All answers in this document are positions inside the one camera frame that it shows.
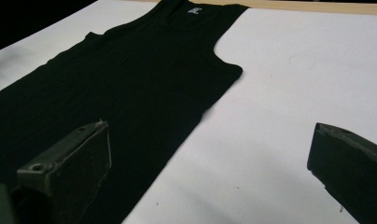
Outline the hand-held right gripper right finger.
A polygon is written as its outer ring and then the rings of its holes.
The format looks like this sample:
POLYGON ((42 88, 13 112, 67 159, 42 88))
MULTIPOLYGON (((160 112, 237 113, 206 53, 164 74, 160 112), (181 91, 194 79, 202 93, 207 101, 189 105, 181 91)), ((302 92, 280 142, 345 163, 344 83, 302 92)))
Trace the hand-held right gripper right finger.
POLYGON ((307 169, 359 224, 377 224, 377 145, 318 123, 307 169))

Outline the black tank top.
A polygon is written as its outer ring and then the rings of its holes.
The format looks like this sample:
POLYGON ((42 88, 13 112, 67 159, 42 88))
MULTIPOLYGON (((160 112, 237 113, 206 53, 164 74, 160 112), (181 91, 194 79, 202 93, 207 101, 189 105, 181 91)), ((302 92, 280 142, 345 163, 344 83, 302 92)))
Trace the black tank top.
POLYGON ((241 5, 161 0, 88 34, 0 91, 0 224, 24 223, 17 171, 84 125, 109 125, 112 165, 78 224, 121 224, 203 114, 242 74, 214 52, 241 5))

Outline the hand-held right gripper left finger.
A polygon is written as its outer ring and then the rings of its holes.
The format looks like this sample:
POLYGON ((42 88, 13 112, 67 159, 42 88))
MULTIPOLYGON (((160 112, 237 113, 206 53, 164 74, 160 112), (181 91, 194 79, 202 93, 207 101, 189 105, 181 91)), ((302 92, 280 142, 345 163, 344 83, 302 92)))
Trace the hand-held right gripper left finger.
POLYGON ((17 171, 25 224, 78 224, 111 168, 109 125, 79 127, 17 171))

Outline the white board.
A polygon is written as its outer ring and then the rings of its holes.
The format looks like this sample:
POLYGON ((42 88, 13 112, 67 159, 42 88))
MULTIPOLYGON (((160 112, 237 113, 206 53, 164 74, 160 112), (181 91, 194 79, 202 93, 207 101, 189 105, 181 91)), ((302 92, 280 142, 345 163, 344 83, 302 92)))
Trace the white board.
POLYGON ((216 54, 243 75, 123 224, 357 224, 306 163, 320 122, 377 144, 377 7, 255 4, 216 54))

